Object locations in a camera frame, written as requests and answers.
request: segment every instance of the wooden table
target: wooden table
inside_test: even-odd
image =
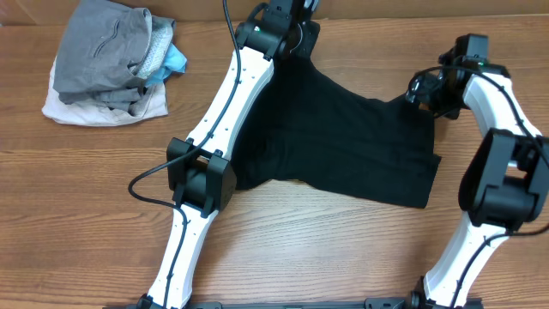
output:
[[[344,87],[389,100],[465,33],[490,35],[491,60],[549,132],[549,16],[321,21],[315,65]],[[135,303],[160,267],[172,212],[126,191],[185,137],[225,76],[223,22],[179,23],[188,71],[167,83],[170,116],[116,128],[60,125],[40,112],[62,27],[0,28],[0,307]],[[457,191],[481,137],[470,112],[437,123],[443,157],[426,209],[271,181],[240,192],[211,227],[194,300],[363,300],[405,295],[438,260],[460,217]],[[168,199],[166,174],[137,188]],[[524,229],[549,220],[549,210]],[[489,308],[549,308],[549,236],[513,239],[471,295]]]

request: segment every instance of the wire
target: wire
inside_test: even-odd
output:
[[[162,304],[162,309],[166,309],[166,302],[167,302],[168,292],[170,291],[170,281],[173,277],[173,268],[175,267],[175,263],[178,259],[179,252],[181,251],[181,247],[183,245],[184,235],[187,231],[187,223],[188,223],[187,222],[187,216],[185,215],[185,212],[181,209],[181,204],[174,205],[174,204],[166,202],[166,201],[162,201],[162,200],[158,200],[158,199],[154,199],[154,198],[149,198],[149,197],[144,197],[144,196],[142,196],[142,195],[140,195],[140,194],[138,194],[134,191],[134,186],[136,185],[136,183],[139,180],[144,179],[145,177],[150,176],[150,175],[158,172],[159,170],[162,170],[166,167],[169,167],[169,166],[171,166],[175,163],[187,160],[187,159],[191,158],[194,154],[196,154],[206,144],[206,142],[208,142],[208,140],[214,136],[215,129],[217,128],[218,124],[223,119],[223,116],[225,115],[227,109],[231,105],[232,98],[234,97],[234,94],[237,91],[237,87],[240,84],[240,70],[242,68],[242,62],[241,62],[241,59],[240,59],[240,49],[238,48],[237,39],[235,38],[234,30],[232,29],[231,17],[229,16],[229,10],[228,10],[228,7],[226,5],[226,0],[223,0],[223,10],[225,11],[226,24],[229,27],[229,32],[231,34],[232,44],[234,45],[234,51],[235,51],[235,54],[237,56],[237,75],[236,75],[236,78],[234,80],[234,85],[232,86],[231,93],[229,94],[229,97],[228,97],[225,105],[223,106],[223,109],[221,110],[220,115],[217,117],[214,124],[212,124],[212,128],[206,134],[206,137],[204,137],[204,139],[198,145],[196,145],[196,147],[194,147],[190,152],[188,152],[187,154],[184,154],[184,155],[182,155],[182,156],[180,156],[176,159],[168,161],[164,164],[161,164],[157,167],[153,167],[153,168],[149,169],[148,171],[146,171],[144,173],[141,173],[137,177],[133,178],[130,181],[130,183],[128,184],[128,192],[130,193],[130,195],[132,197],[134,197],[134,198],[136,198],[140,201],[143,201],[143,202],[154,203],[154,204],[158,204],[158,205],[162,205],[162,206],[166,206],[166,207],[175,209],[183,217],[183,223],[182,223],[183,224],[183,232],[181,234],[181,238],[179,239],[178,249],[176,250],[175,255],[173,256],[172,265],[170,266],[170,271],[168,272],[168,276],[166,278],[167,279],[167,281],[166,281],[166,291],[164,292],[164,303]]]
[[[499,92],[501,92],[504,95],[505,99],[509,103],[511,111],[513,112],[513,116],[515,117],[516,124],[519,126],[519,128],[524,133],[524,135],[532,142],[532,144],[534,145],[534,148],[535,148],[536,152],[538,153],[538,155],[540,156],[540,158],[546,163],[547,167],[549,167],[549,160],[547,159],[546,152],[541,148],[540,144],[535,140],[535,137],[532,136],[532,133],[530,133],[528,131],[528,129],[526,128],[526,126],[524,125],[524,120],[521,119],[518,111],[516,110],[515,103],[513,102],[513,100],[511,99],[511,97],[509,96],[507,91],[505,90],[505,88],[502,87],[501,85],[499,85],[497,82],[495,82],[490,77],[482,74],[481,72],[477,72],[475,70],[471,70],[469,68],[463,68],[463,67],[456,66],[456,65],[444,65],[444,66],[432,67],[432,68],[429,68],[429,69],[426,69],[426,70],[422,70],[422,71],[416,73],[413,76],[410,83],[408,83],[408,92],[413,93],[412,86],[413,86],[413,83],[417,80],[418,77],[424,76],[427,73],[435,71],[435,70],[442,70],[442,71],[444,71],[444,70],[461,70],[461,71],[476,75],[476,76],[488,81],[491,85],[493,85],[495,88],[497,88],[499,90]],[[474,261],[476,260],[476,258],[480,255],[480,253],[484,250],[484,248],[487,245],[490,245],[490,243],[493,240],[499,239],[499,238],[502,238],[502,237],[537,236],[537,235],[541,235],[543,233],[546,233],[547,231],[549,231],[549,224],[547,224],[545,227],[543,227],[543,228],[541,228],[537,231],[533,231],[533,232],[513,233],[512,231],[507,231],[505,233],[501,233],[501,234],[498,234],[498,235],[493,235],[493,236],[485,239],[482,242],[482,244],[479,246],[477,251],[474,252],[473,256],[469,259],[468,263],[466,264],[465,268],[463,269],[462,275],[460,276],[460,279],[457,282],[457,285],[455,287],[455,292],[454,292],[454,295],[452,297],[452,301],[450,302],[449,308],[454,309],[455,303],[457,302],[457,297],[458,297],[460,291],[462,290],[463,282],[465,281],[465,277],[467,276],[467,273],[469,272],[469,270],[472,267],[472,265],[473,265]]]

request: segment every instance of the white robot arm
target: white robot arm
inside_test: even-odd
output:
[[[460,101],[458,108],[473,112],[484,141],[462,180],[460,224],[437,264],[423,278],[418,297],[409,301],[407,308],[476,308],[466,306],[474,280],[508,235],[537,217],[546,199],[547,165],[535,155],[533,141],[525,131],[537,136],[545,148],[547,140],[526,119],[507,70],[487,62],[487,47],[487,37],[469,34],[458,38],[456,47],[441,57],[441,64],[466,70],[441,70],[437,80],[446,81],[439,91],[442,94],[429,99]],[[466,74],[471,71],[478,74]],[[488,79],[503,88],[509,99]],[[462,99],[452,98],[456,95]],[[428,105],[448,111],[441,107],[443,104]],[[518,167],[526,176],[506,176],[507,167]]]

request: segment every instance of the white cloth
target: white cloth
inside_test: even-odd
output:
[[[55,61],[50,71],[50,86],[45,105],[42,107],[44,116],[60,124],[76,124],[86,126],[116,126],[133,124],[147,118],[165,116],[168,114],[166,103],[166,87],[164,83],[148,88],[142,99],[130,106],[128,112],[113,109],[106,103],[96,100],[84,100],[70,105],[59,100],[59,92],[53,89]]]

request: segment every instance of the gray cloth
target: gray cloth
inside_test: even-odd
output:
[[[148,76],[136,75],[148,54],[152,19],[148,9],[81,0],[57,53],[53,88],[59,99],[101,100],[126,110],[139,100]]]

